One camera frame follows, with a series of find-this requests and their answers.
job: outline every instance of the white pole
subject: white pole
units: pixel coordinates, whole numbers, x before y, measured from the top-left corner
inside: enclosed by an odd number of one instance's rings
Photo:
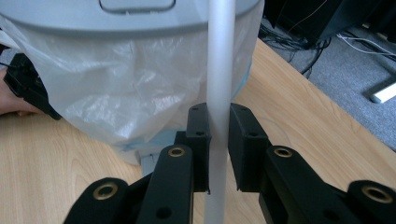
[[[209,153],[211,194],[205,198],[206,224],[224,222],[234,24],[235,0],[209,1],[206,103],[212,140]]]

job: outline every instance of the gray carpet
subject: gray carpet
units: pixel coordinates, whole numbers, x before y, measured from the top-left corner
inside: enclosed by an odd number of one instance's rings
[[[262,24],[270,28],[268,21],[262,20]],[[279,28],[275,31],[285,34]],[[362,27],[354,27],[348,31],[396,53],[396,44],[384,40],[378,34],[368,32]],[[360,44],[354,46],[368,50]],[[286,61],[291,59],[289,51],[274,47],[273,50]],[[302,71],[314,56],[314,50],[299,51],[290,64]],[[354,50],[334,36],[330,46],[323,50],[314,64],[309,80],[372,134],[396,151],[396,97],[384,104],[375,104],[369,99],[371,94],[396,82],[396,62],[381,55]]]

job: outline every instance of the black plastic bracket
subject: black plastic bracket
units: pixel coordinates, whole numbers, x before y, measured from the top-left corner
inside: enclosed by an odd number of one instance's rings
[[[152,174],[130,186],[116,178],[96,181],[64,223],[192,223],[193,193],[209,191],[210,138],[206,104],[195,105],[186,132],[162,150]]]
[[[229,136],[237,187],[260,193],[267,223],[395,223],[394,190],[366,180],[347,192],[326,184],[297,151],[272,146],[248,108],[231,106]]]
[[[50,105],[47,90],[26,55],[18,53],[14,56],[4,81],[17,97],[23,98],[24,101],[50,115],[53,119],[58,120],[62,117]]]

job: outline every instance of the desk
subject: desk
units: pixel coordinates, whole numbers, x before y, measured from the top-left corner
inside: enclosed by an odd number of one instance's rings
[[[299,151],[324,181],[346,190],[355,179],[396,188],[396,153],[257,42],[251,76],[235,102],[249,107],[274,144]],[[0,117],[0,223],[61,223],[81,192],[107,176],[129,184],[140,167],[48,116]],[[203,223],[203,193],[194,223]],[[236,191],[229,164],[226,223],[263,223],[258,194]]]

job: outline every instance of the white cable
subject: white cable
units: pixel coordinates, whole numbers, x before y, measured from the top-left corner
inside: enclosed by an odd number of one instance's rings
[[[371,41],[371,40],[362,39],[362,38],[347,37],[347,36],[343,36],[343,35],[341,35],[341,34],[338,34],[337,37],[340,38],[340,39],[342,39],[342,40],[344,40],[344,42],[346,42],[346,43],[347,43],[350,47],[352,47],[353,49],[355,49],[355,50],[357,50],[357,51],[360,51],[360,52],[362,52],[362,53],[367,53],[367,54],[378,54],[378,55],[388,55],[388,56],[396,56],[396,54],[394,54],[394,53],[392,53],[392,52],[390,52],[390,51],[388,51],[388,50],[386,50],[386,49],[381,48],[379,45],[377,45],[375,42],[373,42],[373,41]],[[380,53],[380,52],[366,51],[366,50],[363,50],[363,49],[358,49],[358,48],[356,48],[355,46],[353,46],[352,44],[350,44],[350,43],[347,41],[348,39],[359,39],[359,40],[371,42],[371,43],[375,44],[377,47],[379,47],[379,48],[381,48],[382,50],[384,50],[386,53]]]
[[[366,41],[366,42],[372,43],[373,45],[379,47],[380,49],[384,50],[386,53],[389,53],[389,54],[391,54],[391,55],[393,55],[393,56],[395,55],[394,53],[392,53],[392,52],[390,52],[390,51],[388,51],[388,50],[382,48],[381,46],[379,46],[378,44],[376,44],[374,41],[371,41],[371,40],[369,40],[369,39],[355,38],[355,37],[347,37],[346,39]]]

